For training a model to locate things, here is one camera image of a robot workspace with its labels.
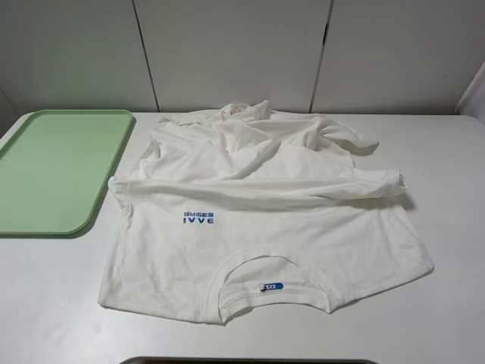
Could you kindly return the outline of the green plastic tray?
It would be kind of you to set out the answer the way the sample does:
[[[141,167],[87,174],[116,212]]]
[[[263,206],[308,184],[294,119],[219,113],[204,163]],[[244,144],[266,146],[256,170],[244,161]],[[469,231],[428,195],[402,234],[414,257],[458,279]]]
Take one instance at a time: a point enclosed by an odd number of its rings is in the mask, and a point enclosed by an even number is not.
[[[78,233],[95,217],[133,128],[126,110],[44,110],[1,148],[1,235]]]

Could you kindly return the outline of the white short sleeve t-shirt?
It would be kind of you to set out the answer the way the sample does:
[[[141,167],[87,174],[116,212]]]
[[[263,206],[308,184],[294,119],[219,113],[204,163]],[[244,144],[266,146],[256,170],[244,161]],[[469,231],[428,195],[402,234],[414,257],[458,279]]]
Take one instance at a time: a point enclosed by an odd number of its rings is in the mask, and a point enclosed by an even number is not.
[[[222,325],[300,304],[331,313],[433,270],[377,142],[325,116],[229,104],[162,118],[108,187],[121,210],[99,305]]]

